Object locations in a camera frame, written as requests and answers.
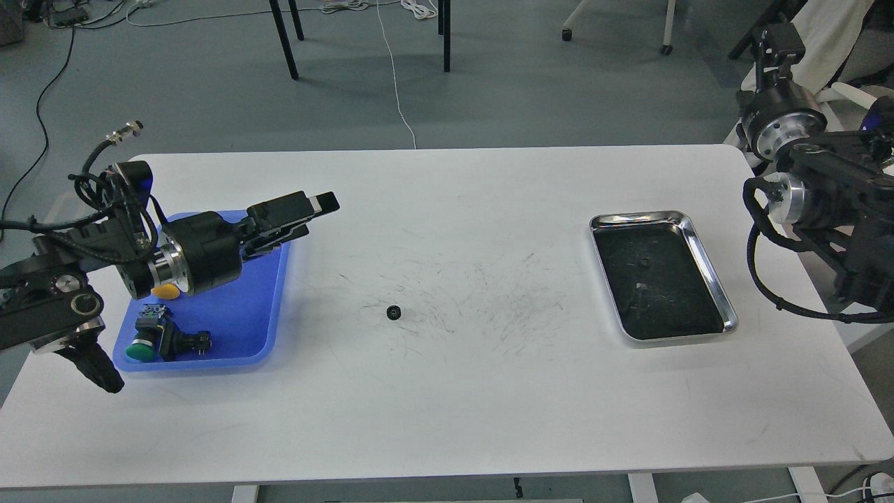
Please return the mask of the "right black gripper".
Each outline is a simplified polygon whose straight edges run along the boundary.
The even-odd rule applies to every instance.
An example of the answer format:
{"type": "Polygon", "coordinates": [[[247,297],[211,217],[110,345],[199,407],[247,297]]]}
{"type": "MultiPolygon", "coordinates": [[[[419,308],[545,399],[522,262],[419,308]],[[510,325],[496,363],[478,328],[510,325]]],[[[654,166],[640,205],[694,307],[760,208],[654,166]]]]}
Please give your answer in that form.
{"type": "Polygon", "coordinates": [[[761,161],[774,162],[794,140],[825,131],[828,120],[814,95],[792,82],[792,67],[805,56],[805,45],[792,22],[752,29],[756,88],[740,90],[740,141],[761,161]]]}

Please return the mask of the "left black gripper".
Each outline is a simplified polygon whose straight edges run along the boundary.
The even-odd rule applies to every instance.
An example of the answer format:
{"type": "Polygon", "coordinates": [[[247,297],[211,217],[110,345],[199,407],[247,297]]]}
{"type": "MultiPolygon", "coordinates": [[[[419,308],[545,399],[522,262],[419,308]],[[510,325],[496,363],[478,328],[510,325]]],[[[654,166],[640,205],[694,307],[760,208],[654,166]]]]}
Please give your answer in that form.
{"type": "Polygon", "coordinates": [[[242,258],[235,227],[220,214],[201,212],[169,220],[161,226],[159,247],[148,262],[152,286],[173,284],[189,296],[217,289],[242,274],[242,262],[303,238],[309,221],[338,210],[331,191],[316,196],[297,191],[252,205],[242,220],[242,258]]]}

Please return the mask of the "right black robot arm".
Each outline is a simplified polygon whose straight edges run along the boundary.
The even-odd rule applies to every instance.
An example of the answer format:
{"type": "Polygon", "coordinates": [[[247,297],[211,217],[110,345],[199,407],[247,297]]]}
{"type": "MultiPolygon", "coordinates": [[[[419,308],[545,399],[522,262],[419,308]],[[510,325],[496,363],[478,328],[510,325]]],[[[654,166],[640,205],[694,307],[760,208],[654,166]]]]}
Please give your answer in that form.
{"type": "Polygon", "coordinates": [[[747,267],[757,289],[780,311],[842,323],[891,323],[893,300],[892,98],[870,105],[860,128],[827,131],[815,96],[792,68],[805,46],[792,23],[752,31],[756,89],[741,90],[735,133],[758,157],[743,185],[753,220],[747,267]],[[835,294],[869,313],[824,313],[794,305],[757,275],[756,241],[764,235],[797,254],[811,252],[835,272],[835,294]]]}

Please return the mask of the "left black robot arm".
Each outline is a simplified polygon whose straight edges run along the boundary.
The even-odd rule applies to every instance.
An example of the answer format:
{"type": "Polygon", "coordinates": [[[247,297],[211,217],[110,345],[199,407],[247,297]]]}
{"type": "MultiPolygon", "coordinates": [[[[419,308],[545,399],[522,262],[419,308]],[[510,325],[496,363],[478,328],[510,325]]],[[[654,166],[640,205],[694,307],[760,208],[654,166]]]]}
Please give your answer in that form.
{"type": "Polygon", "coordinates": [[[236,280],[246,262],[307,235],[307,223],[339,209],[332,192],[291,192],[248,207],[230,223],[205,211],[169,220],[152,195],[153,174],[144,161],[91,168],[107,147],[135,137],[138,120],[113,131],[70,175],[74,191],[92,210],[59,223],[3,220],[4,231],[33,235],[32,256],[2,268],[2,349],[26,344],[33,353],[56,353],[109,393],[124,380],[98,343],[105,325],[102,297],[89,272],[115,267],[130,296],[146,298],[172,284],[192,296],[236,280]]]}

